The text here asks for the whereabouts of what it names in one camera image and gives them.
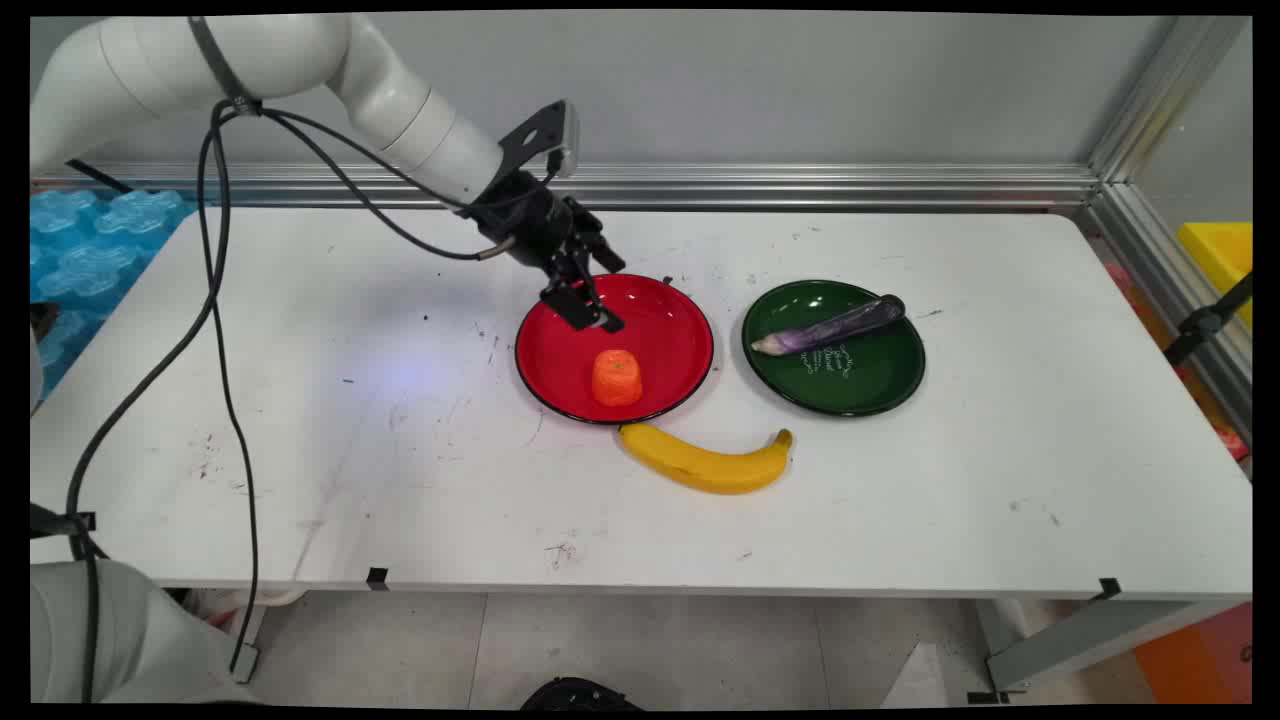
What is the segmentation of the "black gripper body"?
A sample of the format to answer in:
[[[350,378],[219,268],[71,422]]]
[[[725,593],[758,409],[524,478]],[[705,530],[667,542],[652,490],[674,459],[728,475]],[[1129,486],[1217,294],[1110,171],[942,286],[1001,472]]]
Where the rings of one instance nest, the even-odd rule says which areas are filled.
[[[593,233],[593,214],[576,199],[553,192],[547,179],[511,172],[468,204],[468,219],[493,243],[475,254],[479,261],[506,255],[545,273],[589,269],[582,240]]]

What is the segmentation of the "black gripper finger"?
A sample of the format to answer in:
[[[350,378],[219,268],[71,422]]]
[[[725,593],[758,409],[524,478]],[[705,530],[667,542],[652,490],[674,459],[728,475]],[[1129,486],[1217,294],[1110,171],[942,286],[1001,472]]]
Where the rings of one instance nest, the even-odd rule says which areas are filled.
[[[590,299],[588,306],[594,311],[593,327],[609,334],[621,332],[625,323],[604,305],[589,266],[594,260],[607,273],[617,273],[625,269],[625,260],[608,245],[603,223],[582,205],[573,206],[573,260],[582,275],[584,292]]]
[[[604,325],[604,309],[588,261],[579,256],[554,256],[540,301],[576,331]]]

